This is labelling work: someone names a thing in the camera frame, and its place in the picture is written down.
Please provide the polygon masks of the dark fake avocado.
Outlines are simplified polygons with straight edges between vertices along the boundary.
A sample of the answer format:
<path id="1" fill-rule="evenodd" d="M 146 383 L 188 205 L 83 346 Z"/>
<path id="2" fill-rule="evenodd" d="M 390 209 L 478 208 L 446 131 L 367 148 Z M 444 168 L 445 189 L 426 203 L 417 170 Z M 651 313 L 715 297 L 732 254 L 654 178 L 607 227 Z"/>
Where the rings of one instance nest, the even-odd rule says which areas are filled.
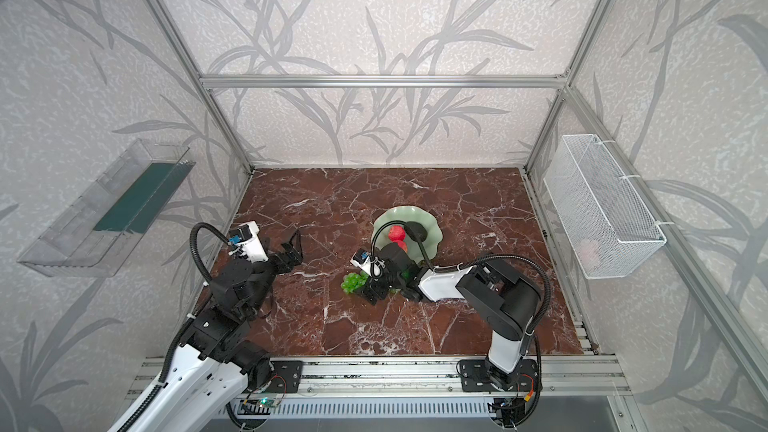
<path id="1" fill-rule="evenodd" d="M 424 242 L 428 238 L 427 229 L 419 222 L 409 221 L 404 228 L 408 237 L 415 242 Z"/>

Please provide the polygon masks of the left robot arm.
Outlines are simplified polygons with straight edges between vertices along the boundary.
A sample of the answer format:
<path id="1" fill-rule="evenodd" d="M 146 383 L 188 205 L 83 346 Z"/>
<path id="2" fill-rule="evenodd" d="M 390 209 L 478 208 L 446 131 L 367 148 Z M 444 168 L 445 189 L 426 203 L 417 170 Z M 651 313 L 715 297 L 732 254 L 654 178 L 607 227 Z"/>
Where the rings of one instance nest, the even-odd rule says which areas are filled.
<path id="1" fill-rule="evenodd" d="M 206 230 L 228 246 L 231 259 L 217 275 L 203 262 L 198 236 Z M 199 222 L 189 235 L 195 266 L 208 298 L 174 335 L 162 368 L 129 409 L 113 424 L 115 431 L 200 431 L 220 411 L 241 431 L 255 420 L 237 417 L 234 400 L 260 391 L 277 379 L 271 356 L 248 341 L 275 279 L 303 262 L 301 233 L 295 231 L 279 252 L 271 253 L 255 222 L 222 233 Z"/>

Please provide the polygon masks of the green fake grape bunch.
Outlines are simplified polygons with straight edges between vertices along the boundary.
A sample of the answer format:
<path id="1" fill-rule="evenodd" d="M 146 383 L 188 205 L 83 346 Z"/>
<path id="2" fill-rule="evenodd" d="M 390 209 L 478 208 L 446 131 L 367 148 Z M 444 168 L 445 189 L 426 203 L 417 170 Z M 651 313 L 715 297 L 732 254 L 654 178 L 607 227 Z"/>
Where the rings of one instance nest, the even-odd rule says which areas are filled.
<path id="1" fill-rule="evenodd" d="M 341 282 L 341 289 L 347 295 L 359 294 L 365 288 L 369 275 L 364 272 L 351 272 L 346 274 Z"/>

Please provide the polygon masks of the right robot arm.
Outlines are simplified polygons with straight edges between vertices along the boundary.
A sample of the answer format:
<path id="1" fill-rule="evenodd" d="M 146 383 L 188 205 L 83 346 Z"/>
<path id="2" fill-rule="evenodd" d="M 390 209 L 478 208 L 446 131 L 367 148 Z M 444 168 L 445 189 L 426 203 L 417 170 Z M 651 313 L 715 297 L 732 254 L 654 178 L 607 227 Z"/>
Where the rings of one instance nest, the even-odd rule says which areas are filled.
<path id="1" fill-rule="evenodd" d="M 358 250 L 350 263 L 360 270 L 354 292 L 375 305 L 392 291 L 413 302 L 464 300 L 491 328 L 485 358 L 487 380 L 510 390 L 521 376 L 535 329 L 552 297 L 548 274 L 537 263 L 515 254 L 486 254 L 467 263 L 436 267 L 416 262 L 394 243 L 372 252 Z"/>

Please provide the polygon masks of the red fake apple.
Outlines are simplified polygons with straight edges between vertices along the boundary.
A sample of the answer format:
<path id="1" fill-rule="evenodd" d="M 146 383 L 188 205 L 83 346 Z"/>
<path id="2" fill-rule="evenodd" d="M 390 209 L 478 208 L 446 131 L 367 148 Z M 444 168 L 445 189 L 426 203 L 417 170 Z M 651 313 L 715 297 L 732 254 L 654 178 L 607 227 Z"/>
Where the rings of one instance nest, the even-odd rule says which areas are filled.
<path id="1" fill-rule="evenodd" d="M 393 225 L 388 232 L 388 239 L 400 247 L 404 252 L 408 252 L 406 238 L 407 232 L 402 225 Z"/>

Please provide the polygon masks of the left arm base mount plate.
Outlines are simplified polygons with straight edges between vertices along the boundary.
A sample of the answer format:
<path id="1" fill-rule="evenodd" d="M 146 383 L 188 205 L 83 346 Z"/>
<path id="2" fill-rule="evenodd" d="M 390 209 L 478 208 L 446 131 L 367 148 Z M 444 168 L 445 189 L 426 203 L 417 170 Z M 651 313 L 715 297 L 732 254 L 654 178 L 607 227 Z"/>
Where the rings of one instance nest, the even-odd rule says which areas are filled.
<path id="1" fill-rule="evenodd" d="M 300 360 L 273 360 L 265 393 L 296 394 L 303 375 L 304 362 Z"/>

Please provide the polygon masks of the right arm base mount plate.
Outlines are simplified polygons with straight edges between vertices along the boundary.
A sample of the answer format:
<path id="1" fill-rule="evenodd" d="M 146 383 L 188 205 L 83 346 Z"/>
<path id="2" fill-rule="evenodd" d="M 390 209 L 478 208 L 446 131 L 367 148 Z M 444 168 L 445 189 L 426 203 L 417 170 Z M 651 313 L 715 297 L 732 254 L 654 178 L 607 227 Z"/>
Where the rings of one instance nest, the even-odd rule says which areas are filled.
<path id="1" fill-rule="evenodd" d="M 521 359 L 515 370 L 504 373 L 486 359 L 463 359 L 457 363 L 457 374 L 463 392 L 535 392 L 539 364 L 534 359 Z"/>

